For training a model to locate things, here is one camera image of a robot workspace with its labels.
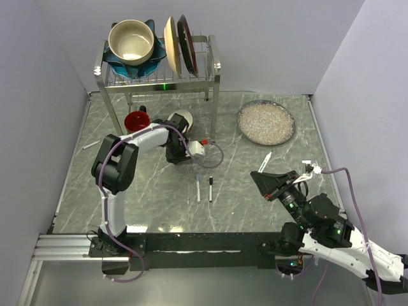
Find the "white marker with purple tip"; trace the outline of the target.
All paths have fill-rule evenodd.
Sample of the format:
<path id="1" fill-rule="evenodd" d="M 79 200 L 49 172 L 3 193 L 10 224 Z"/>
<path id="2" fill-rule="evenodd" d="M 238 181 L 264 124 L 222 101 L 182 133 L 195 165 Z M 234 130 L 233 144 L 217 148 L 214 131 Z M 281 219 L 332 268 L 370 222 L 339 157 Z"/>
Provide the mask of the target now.
<path id="1" fill-rule="evenodd" d="M 197 203 L 201 203 L 201 191 L 200 191 L 200 176 L 197 174 L 196 175 L 196 195 L 197 195 Z"/>

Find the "thin white pen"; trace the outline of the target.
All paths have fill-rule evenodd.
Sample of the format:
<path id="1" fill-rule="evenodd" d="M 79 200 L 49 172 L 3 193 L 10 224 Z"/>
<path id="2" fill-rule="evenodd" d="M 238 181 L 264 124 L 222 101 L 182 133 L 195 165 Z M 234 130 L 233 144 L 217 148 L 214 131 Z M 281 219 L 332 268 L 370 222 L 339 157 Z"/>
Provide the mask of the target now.
<path id="1" fill-rule="evenodd" d="M 209 203 L 213 202 L 213 176 L 209 177 L 208 183 L 209 183 L 209 192 L 208 192 L 208 201 Z"/>

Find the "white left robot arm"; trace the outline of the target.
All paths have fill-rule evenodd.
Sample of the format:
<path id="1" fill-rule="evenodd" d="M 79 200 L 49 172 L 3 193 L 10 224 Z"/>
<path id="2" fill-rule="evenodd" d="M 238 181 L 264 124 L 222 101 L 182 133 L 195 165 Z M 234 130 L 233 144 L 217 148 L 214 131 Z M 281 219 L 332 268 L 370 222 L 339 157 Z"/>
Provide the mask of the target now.
<path id="1" fill-rule="evenodd" d="M 98 237 L 112 256 L 119 256 L 124 251 L 136 254 L 126 243 L 124 206 L 126 190 L 135 177 L 138 157 L 151 149 L 163 147 L 166 161 L 176 165 L 205 152 L 200 142 L 188 141 L 186 133 L 192 121 L 184 111 L 172 113 L 167 120 L 154 121 L 145 112 L 134 114 L 136 119 L 127 129 L 128 134 L 109 134 L 104 138 L 91 168 L 103 209 Z"/>

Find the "small pen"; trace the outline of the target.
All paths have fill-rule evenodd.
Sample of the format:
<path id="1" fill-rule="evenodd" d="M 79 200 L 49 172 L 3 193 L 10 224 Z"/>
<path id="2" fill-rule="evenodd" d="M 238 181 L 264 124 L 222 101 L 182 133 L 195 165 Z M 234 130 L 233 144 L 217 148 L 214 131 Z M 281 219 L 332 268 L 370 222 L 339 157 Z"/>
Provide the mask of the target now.
<path id="1" fill-rule="evenodd" d="M 263 173 L 264 169 L 266 168 L 271 156 L 272 156 L 273 150 L 271 150 L 264 158 L 263 162 L 261 163 L 261 166 L 258 169 L 259 173 Z"/>

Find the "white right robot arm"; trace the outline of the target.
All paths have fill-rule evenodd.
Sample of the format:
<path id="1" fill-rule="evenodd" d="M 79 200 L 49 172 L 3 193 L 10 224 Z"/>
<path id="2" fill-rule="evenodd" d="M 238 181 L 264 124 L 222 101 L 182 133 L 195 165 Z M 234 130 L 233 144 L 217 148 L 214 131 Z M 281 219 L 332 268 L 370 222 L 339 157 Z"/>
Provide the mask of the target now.
<path id="1" fill-rule="evenodd" d="M 300 187 L 298 177 L 295 171 L 251 172 L 262 197 L 279 200 L 293 218 L 282 226 L 276 241 L 261 244 L 262 250 L 280 256 L 308 253 L 349 270 L 370 289 L 386 295 L 406 293 L 407 256 L 366 240 L 325 193 L 308 199 L 309 190 Z"/>

